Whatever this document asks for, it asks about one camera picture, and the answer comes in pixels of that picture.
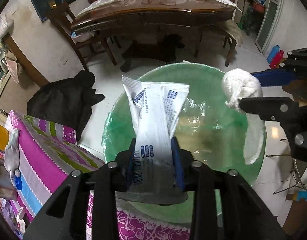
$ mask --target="red bottle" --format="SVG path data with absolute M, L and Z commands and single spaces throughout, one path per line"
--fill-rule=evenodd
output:
M 269 67 L 270 68 L 277 68 L 277 65 L 279 64 L 279 62 L 284 58 L 284 51 L 281 50 L 280 52 L 278 52 L 276 54 L 276 56 L 274 56 L 273 60 L 271 61 Z

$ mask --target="wall outlet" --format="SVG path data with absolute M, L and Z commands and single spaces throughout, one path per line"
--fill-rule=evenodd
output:
M 61 59 L 60 59 L 60 62 L 61 62 L 62 64 L 66 64 L 67 61 L 68 61 L 68 59 L 67 59 L 66 55 L 63 55 L 63 56 L 61 57 Z

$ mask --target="white plastic packet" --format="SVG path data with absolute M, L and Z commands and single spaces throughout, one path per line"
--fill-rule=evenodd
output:
M 163 101 L 167 118 L 169 139 L 171 139 L 175 133 L 182 105 L 189 93 L 189 85 L 172 82 L 141 82 L 125 76 L 122 77 L 122 84 L 128 96 L 135 134 L 137 134 L 140 109 L 143 106 L 144 91 L 146 88 L 151 86 L 163 86 Z
M 122 77 L 136 133 L 134 183 L 118 198 L 175 204 L 187 195 L 175 186 L 170 139 L 173 137 L 189 85 L 140 82 Z

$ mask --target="glass door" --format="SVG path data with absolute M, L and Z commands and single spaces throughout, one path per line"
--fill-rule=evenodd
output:
M 281 12 L 281 1 L 282 0 L 269 0 L 264 20 L 255 41 L 260 52 L 266 51 L 267 46 L 269 45 Z

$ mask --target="white fabric bundle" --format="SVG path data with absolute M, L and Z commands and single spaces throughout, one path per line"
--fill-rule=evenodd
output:
M 242 98 L 263 97 L 260 82 L 249 72 L 236 68 L 227 72 L 222 79 L 222 90 L 229 99 L 226 105 L 243 113 L 239 107 Z M 247 165 L 259 157 L 265 139 L 265 122 L 257 114 L 246 114 L 248 128 L 244 145 L 244 158 Z
M 18 170 L 20 164 L 19 132 L 19 129 L 12 131 L 8 145 L 5 148 L 5 168 L 10 173 L 10 180 L 15 188 L 17 188 L 15 177 L 20 177 L 20 171 Z

